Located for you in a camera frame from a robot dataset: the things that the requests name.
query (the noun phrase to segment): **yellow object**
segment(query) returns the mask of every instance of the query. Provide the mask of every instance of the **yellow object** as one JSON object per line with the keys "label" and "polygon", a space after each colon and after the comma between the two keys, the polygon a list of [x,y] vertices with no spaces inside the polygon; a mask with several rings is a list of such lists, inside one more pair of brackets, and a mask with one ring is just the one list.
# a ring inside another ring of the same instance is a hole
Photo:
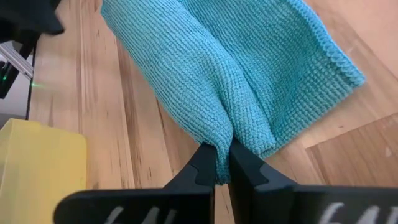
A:
{"label": "yellow object", "polygon": [[83,136],[10,119],[0,130],[0,224],[50,224],[59,201],[86,187]]}

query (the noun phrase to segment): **wood grain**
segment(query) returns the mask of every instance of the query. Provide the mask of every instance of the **wood grain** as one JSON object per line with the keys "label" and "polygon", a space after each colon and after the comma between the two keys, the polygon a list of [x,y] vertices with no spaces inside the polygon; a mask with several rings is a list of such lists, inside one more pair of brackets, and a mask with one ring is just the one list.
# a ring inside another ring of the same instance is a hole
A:
{"label": "wood grain", "polygon": [[398,186],[398,114],[306,150],[328,185]]}
{"label": "wood grain", "polygon": [[[301,184],[397,186],[398,2],[307,0],[367,78],[266,161]],[[198,147],[170,118],[106,27],[101,1],[63,0],[66,32],[37,44],[29,119],[82,133],[88,188],[161,187]],[[233,223],[227,186],[216,223]]]}

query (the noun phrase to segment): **wooden table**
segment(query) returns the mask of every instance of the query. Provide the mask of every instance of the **wooden table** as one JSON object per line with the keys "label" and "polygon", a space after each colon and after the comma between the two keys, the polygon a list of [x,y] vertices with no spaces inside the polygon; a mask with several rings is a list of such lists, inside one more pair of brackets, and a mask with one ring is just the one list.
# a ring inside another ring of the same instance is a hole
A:
{"label": "wooden table", "polygon": [[[367,83],[266,161],[303,184],[397,186],[398,1],[307,2]],[[162,187],[197,145],[160,106],[100,8],[100,0],[61,1],[66,32],[39,40],[29,119],[87,137],[88,188]],[[216,222],[233,223],[227,186],[216,191]]]}

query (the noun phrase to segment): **teal towel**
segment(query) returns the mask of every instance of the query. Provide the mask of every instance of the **teal towel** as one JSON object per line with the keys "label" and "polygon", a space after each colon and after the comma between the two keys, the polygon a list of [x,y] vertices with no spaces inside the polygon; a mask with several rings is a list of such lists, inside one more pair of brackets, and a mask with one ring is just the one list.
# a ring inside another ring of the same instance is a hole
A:
{"label": "teal towel", "polygon": [[301,0],[104,0],[157,98],[229,181],[235,136],[264,158],[364,83]]}

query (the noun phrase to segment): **wooden floor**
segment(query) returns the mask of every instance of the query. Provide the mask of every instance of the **wooden floor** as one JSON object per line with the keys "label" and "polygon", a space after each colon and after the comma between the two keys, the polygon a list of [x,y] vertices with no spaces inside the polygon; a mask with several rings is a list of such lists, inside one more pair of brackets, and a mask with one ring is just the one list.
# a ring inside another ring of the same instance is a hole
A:
{"label": "wooden floor", "polygon": [[[398,1],[307,2],[367,83],[266,161],[302,184],[398,186]],[[39,40],[29,119],[87,137],[88,188],[162,187],[197,145],[159,105],[100,7],[61,1],[66,32]],[[216,222],[233,223],[228,188],[216,191]]]}

